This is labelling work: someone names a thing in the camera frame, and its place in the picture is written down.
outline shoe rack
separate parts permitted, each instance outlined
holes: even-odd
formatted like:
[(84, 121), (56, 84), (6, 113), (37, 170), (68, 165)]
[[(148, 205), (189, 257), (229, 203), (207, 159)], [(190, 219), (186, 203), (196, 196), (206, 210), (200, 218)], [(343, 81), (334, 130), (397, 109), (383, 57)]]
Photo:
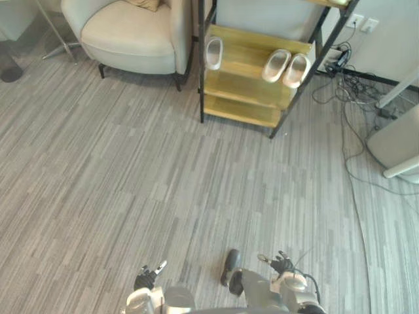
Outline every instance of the shoe rack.
[[(206, 19), (204, 0), (198, 0), (201, 123), (204, 123), (205, 115), (210, 114), (272, 128), (270, 138), (276, 135), (359, 0), (352, 0), (346, 6), (327, 0), (307, 1), (322, 5), (324, 8), (309, 41), (303, 43), (218, 26), (215, 21), (217, 0), (213, 0)], [(340, 10), (340, 19), (322, 45), (321, 26), (331, 7)], [(220, 69), (216, 71), (206, 69), (205, 66), (205, 42), (202, 39), (207, 36), (216, 36), (223, 40), (223, 59)], [(297, 90), (284, 86), (281, 79), (275, 83), (268, 83), (262, 79), (263, 67), (273, 51), (286, 49), (292, 55), (307, 54), (314, 42), (316, 42), (316, 60)]]

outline white slipper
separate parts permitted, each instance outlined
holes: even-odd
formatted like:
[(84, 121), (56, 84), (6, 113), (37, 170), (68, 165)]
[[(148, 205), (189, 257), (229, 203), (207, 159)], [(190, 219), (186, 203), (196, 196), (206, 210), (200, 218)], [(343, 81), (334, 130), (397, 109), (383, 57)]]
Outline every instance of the white slipper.
[(211, 37), (207, 42), (205, 49), (205, 59), (207, 68), (210, 70), (218, 70), (223, 59), (223, 40), (220, 37)]
[(282, 82), (290, 88), (298, 88), (306, 78), (311, 63), (305, 54), (296, 54), (288, 65)]
[(262, 71), (262, 79), (269, 83), (276, 82), (287, 67), (291, 53), (285, 49), (278, 49), (271, 53)]

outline wall socket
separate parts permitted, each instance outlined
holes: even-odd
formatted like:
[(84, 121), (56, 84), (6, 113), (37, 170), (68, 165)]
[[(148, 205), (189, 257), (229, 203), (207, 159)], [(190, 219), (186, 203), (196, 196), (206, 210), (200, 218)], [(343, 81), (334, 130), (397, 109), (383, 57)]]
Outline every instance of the wall socket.
[(364, 33), (370, 34), (373, 32), (374, 28), (380, 23), (378, 20), (374, 20), (373, 18), (369, 18), (364, 25), (362, 25), (361, 31)]
[(363, 15), (353, 14), (348, 18), (348, 21), (346, 22), (346, 27), (358, 28), (358, 26), (361, 25), (361, 22), (363, 19), (364, 19)]

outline beige armchair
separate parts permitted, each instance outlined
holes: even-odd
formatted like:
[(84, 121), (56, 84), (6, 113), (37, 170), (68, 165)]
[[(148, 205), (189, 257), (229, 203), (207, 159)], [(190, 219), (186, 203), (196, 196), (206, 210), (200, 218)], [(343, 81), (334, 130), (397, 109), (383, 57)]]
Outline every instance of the beige armchair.
[(62, 0), (62, 11), (102, 78), (104, 66), (171, 74), (180, 91), (192, 51), (191, 0), (162, 2), (152, 12), (122, 0)]

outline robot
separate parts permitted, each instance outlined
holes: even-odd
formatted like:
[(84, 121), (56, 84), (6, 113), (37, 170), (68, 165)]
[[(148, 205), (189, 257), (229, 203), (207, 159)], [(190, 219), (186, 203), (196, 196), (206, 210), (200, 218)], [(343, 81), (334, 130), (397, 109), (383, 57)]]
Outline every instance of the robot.
[[(326, 314), (320, 306), (316, 280), (298, 270), (284, 252), (279, 251), (274, 260), (262, 254), (258, 259), (277, 274), (268, 280), (239, 267), (240, 253), (233, 249), (228, 253), (221, 275), (221, 284), (228, 287), (230, 293), (236, 296), (244, 293), (247, 309), (196, 310), (193, 295), (187, 289), (170, 287), (163, 293), (161, 287), (155, 287), (155, 279), (166, 266), (167, 261), (164, 261), (154, 271), (147, 266), (141, 269), (134, 283), (134, 292), (127, 298), (120, 314)], [(308, 291), (307, 278), (313, 280), (317, 295)]]

